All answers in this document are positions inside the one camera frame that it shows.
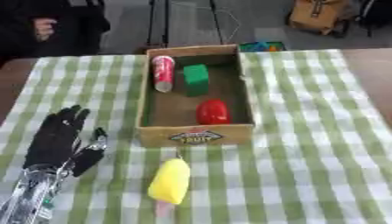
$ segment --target tripod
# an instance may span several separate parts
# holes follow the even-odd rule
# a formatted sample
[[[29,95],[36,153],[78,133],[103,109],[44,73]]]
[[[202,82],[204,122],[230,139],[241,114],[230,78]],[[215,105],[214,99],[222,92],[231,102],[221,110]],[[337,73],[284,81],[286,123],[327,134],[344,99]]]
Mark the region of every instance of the tripod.
[[[218,21],[216,3],[215,0],[209,0],[209,2],[210,2],[211,11],[213,13],[213,20],[215,22],[215,27],[218,32],[220,44],[223,45],[223,37],[221,34],[221,26]],[[157,5],[157,0],[150,0],[150,24],[149,24],[149,33],[146,41],[147,46],[151,46],[156,5]],[[162,42],[164,47],[169,46],[170,17],[171,17],[170,0],[164,0],[164,34],[162,35]]]

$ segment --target backpack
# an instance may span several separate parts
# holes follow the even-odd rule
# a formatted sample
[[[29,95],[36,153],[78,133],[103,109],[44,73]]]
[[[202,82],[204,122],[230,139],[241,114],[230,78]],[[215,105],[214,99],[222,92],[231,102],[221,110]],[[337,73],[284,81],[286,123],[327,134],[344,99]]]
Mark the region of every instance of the backpack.
[[[358,21],[371,37],[373,28],[392,23],[392,0],[365,0],[360,7]]]
[[[347,5],[347,0],[296,0],[286,23],[296,29],[342,38],[349,27],[348,19],[341,17]]]

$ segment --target robotic hand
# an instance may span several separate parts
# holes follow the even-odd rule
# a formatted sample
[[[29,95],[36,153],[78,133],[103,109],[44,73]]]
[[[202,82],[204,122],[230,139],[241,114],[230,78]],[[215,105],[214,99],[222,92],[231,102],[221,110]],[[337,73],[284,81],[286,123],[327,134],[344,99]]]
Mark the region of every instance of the robotic hand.
[[[76,105],[44,120],[27,151],[14,192],[0,208],[0,224],[49,223],[53,198],[64,179],[70,173],[79,177],[103,158],[108,137],[102,128],[79,150],[79,132],[88,114],[88,109]]]

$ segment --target tripod leg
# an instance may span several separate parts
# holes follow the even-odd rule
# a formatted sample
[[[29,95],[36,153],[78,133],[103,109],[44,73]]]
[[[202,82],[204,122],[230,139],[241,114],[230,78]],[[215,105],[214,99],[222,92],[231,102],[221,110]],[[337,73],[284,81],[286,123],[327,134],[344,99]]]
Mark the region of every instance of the tripod leg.
[[[170,9],[169,0],[165,0],[165,2],[164,2],[164,36],[163,36],[163,42],[164,42],[165,47],[169,46],[170,14],[171,14],[171,9]]]
[[[155,1],[156,0],[150,0],[150,24],[149,24],[149,34],[146,42],[147,46],[151,45],[152,26],[154,25]]]
[[[218,31],[218,36],[220,40],[220,44],[223,45],[223,37],[221,32],[221,26],[218,21],[218,15],[216,14],[216,4],[214,0],[210,0],[211,10],[213,12],[213,20],[215,20],[216,30]]]

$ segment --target green block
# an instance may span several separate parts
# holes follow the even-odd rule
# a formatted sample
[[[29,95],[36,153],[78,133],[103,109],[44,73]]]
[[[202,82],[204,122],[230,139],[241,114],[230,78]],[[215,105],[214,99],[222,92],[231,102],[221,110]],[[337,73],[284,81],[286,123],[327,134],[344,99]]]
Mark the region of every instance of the green block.
[[[208,70],[205,65],[184,67],[186,95],[193,97],[208,93]]]

